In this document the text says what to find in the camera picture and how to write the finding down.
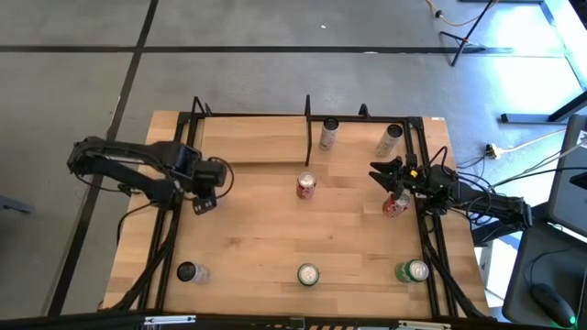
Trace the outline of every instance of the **concrete floor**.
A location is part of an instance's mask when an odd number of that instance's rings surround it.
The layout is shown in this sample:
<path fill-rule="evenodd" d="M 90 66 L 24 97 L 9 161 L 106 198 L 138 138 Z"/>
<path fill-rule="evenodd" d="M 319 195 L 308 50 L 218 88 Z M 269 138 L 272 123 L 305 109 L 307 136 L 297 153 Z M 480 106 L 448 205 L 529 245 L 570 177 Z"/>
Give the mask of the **concrete floor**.
<path fill-rule="evenodd" d="M 148 0 L 5 0 L 0 46 L 135 45 L 148 6 Z M 437 6 L 454 21 L 483 8 L 457 0 Z M 434 20 L 424 0 L 162 0 L 147 44 L 453 46 L 438 38 L 442 29 L 466 30 Z M 497 120 L 504 112 L 547 114 L 581 92 L 539 6 L 500 4 L 473 39 L 514 47 L 515 54 L 464 56 L 456 68 L 447 56 L 424 54 L 145 54 L 118 139 L 143 142 L 152 111 L 188 110 L 194 95 L 217 112 L 302 113 L 311 94 L 316 113 L 355 114 L 366 103 L 375 115 L 444 116 L 459 161 L 480 155 L 486 143 L 508 148 L 559 129 Z M 0 53 L 0 194 L 37 210 L 0 212 L 0 318 L 43 313 L 86 190 L 65 161 L 74 141 L 105 134 L 130 57 Z M 496 182 L 516 174 L 554 153 L 561 140 L 487 161 L 484 177 Z M 531 204 L 546 201 L 551 177 L 533 180 L 544 189 L 530 192 L 519 181 L 501 192 Z M 90 312 L 101 301 L 126 205 L 124 195 L 100 194 L 65 313 Z"/>

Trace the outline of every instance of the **can lid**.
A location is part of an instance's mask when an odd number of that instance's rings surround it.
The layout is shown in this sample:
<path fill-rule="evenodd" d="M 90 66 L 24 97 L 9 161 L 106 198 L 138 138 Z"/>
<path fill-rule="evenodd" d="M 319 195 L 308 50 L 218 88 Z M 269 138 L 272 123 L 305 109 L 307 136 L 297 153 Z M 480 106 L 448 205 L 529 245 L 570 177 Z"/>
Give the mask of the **can lid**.
<path fill-rule="evenodd" d="M 410 264 L 410 274 L 417 281 L 423 281 L 428 277 L 428 266 L 420 260 L 414 260 Z"/>
<path fill-rule="evenodd" d="M 396 124 L 391 124 L 387 127 L 387 134 L 392 138 L 398 138 L 404 133 L 404 130 Z"/>
<path fill-rule="evenodd" d="M 180 281 L 190 281 L 195 276 L 195 265 L 190 261 L 182 262 L 177 268 L 177 278 Z"/>
<path fill-rule="evenodd" d="M 336 118 L 328 117 L 324 119 L 324 127 L 327 130 L 335 130 L 338 128 L 338 121 Z"/>
<path fill-rule="evenodd" d="M 310 172 L 304 172 L 297 177 L 297 181 L 300 183 L 302 187 L 311 187 L 316 182 L 316 178 L 314 174 Z"/>
<path fill-rule="evenodd" d="M 402 192 L 402 195 L 395 201 L 395 203 L 400 206 L 407 206 L 410 204 L 410 196 L 408 196 L 407 193 Z"/>
<path fill-rule="evenodd" d="M 303 264 L 297 270 L 297 279 L 305 286 L 312 286 L 320 279 L 320 272 L 318 267 L 313 264 Z"/>

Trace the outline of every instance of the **white can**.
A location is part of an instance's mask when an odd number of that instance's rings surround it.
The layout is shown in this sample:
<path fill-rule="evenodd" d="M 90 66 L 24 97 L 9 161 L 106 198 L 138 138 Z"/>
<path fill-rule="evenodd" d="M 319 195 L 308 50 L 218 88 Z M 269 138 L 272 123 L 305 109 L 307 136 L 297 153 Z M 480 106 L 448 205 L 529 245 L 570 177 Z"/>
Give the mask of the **white can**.
<path fill-rule="evenodd" d="M 385 158 L 392 152 L 393 147 L 402 137 L 404 130 L 396 124 L 391 124 L 383 132 L 382 138 L 375 149 L 375 156 Z"/>
<path fill-rule="evenodd" d="M 208 282 L 210 271 L 204 265 L 194 264 L 190 261 L 182 262 L 177 268 L 177 278 L 180 281 L 191 281 L 198 284 Z"/>
<path fill-rule="evenodd" d="M 329 150 L 337 140 L 338 121 L 336 118 L 328 117 L 324 119 L 322 125 L 322 135 L 320 135 L 320 148 Z"/>

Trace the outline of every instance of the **wooden tabletop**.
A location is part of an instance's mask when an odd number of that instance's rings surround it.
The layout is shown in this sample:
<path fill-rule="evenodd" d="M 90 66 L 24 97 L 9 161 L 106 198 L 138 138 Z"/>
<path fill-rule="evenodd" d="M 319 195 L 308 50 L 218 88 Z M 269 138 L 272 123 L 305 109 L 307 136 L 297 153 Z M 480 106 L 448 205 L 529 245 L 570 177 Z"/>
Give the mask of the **wooden tabletop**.
<path fill-rule="evenodd" d="M 177 115 L 155 112 L 147 143 L 171 140 Z M 206 137 L 219 136 L 218 125 L 207 125 L 208 122 L 209 119 L 198 122 L 194 143 L 197 149 Z M 446 123 L 442 118 L 425 118 L 424 122 L 428 152 L 433 155 L 448 146 L 447 166 L 454 168 Z M 401 283 L 393 273 L 397 263 L 422 257 L 414 205 L 411 203 L 393 219 L 385 217 L 382 202 L 387 193 L 368 175 L 369 163 L 381 161 L 375 158 L 374 149 L 387 125 L 340 123 L 336 144 L 330 151 L 317 147 L 321 123 L 312 125 L 309 167 L 303 162 L 269 163 L 258 159 L 235 163 L 234 187 L 218 201 L 215 210 L 196 216 L 191 205 L 184 203 L 166 312 L 431 316 L 426 284 Z M 296 132 L 279 130 L 274 134 L 297 136 Z M 412 135 L 417 145 L 415 132 Z M 297 146 L 298 142 L 288 143 Z M 246 151 L 259 153 L 260 148 L 253 143 Z M 274 148 L 263 157 L 282 159 L 280 153 L 286 152 L 287 148 Z M 210 145 L 205 146 L 204 154 L 216 156 Z M 405 155 L 403 139 L 386 160 L 396 155 Z M 316 193 L 309 201 L 295 194 L 296 178 L 304 171 L 317 177 Z M 146 202 L 143 196 L 133 196 L 129 209 Z M 156 213 L 148 208 L 127 218 L 104 307 L 115 304 L 143 270 Z M 442 224 L 454 278 L 477 308 L 489 313 L 469 223 L 461 215 L 449 213 L 442 217 Z M 204 285 L 179 281 L 175 271 L 184 261 L 206 265 L 211 272 L 210 281 Z M 296 278 L 297 269 L 306 262 L 320 270 L 320 281 L 314 287 L 304 287 Z M 440 308 L 447 314 L 442 281 L 436 276 Z M 149 306 L 154 304 L 156 287 L 151 288 Z"/>

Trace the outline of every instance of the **soda can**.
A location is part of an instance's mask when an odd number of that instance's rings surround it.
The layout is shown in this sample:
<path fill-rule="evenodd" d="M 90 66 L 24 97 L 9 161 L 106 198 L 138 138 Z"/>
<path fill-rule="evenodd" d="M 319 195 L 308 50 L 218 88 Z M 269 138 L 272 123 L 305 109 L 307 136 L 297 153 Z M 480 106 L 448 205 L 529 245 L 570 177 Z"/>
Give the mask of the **soda can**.
<path fill-rule="evenodd" d="M 330 150 L 337 140 L 338 121 L 336 118 L 328 117 L 324 119 L 322 125 L 322 134 L 320 135 L 320 148 Z"/>
<path fill-rule="evenodd" d="M 177 268 L 177 278 L 180 281 L 191 281 L 198 284 L 208 282 L 210 277 L 210 271 L 204 265 L 194 264 L 190 261 L 182 262 L 180 267 Z"/>
<path fill-rule="evenodd" d="M 404 283 L 422 282 L 428 278 L 430 270 L 428 266 L 421 260 L 413 259 L 408 262 L 403 262 L 395 266 L 395 276 L 397 280 Z"/>
<path fill-rule="evenodd" d="M 396 217 L 405 211 L 409 204 L 410 196 L 407 193 L 402 192 L 402 195 L 398 199 L 395 199 L 393 194 L 390 194 L 385 202 L 383 202 L 383 214 L 387 217 Z"/>
<path fill-rule="evenodd" d="M 382 138 L 375 148 L 375 156 L 385 158 L 392 152 L 393 147 L 402 137 L 404 130 L 399 125 L 391 124 L 383 132 Z"/>
<path fill-rule="evenodd" d="M 316 190 L 316 177 L 310 172 L 304 172 L 297 177 L 297 196 L 303 200 L 309 200 Z"/>
<path fill-rule="evenodd" d="M 304 264 L 297 270 L 297 280 L 304 286 L 312 286 L 318 283 L 320 271 L 313 264 Z"/>

